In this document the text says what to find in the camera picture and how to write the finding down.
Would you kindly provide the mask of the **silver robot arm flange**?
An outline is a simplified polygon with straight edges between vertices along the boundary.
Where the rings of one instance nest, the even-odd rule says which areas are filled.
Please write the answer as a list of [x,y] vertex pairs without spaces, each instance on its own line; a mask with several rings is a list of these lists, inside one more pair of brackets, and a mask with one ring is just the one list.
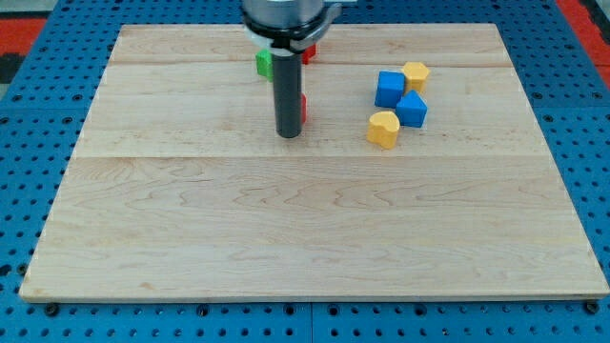
[[300,54],[315,45],[342,13],[342,5],[323,0],[243,0],[246,36],[280,56]]

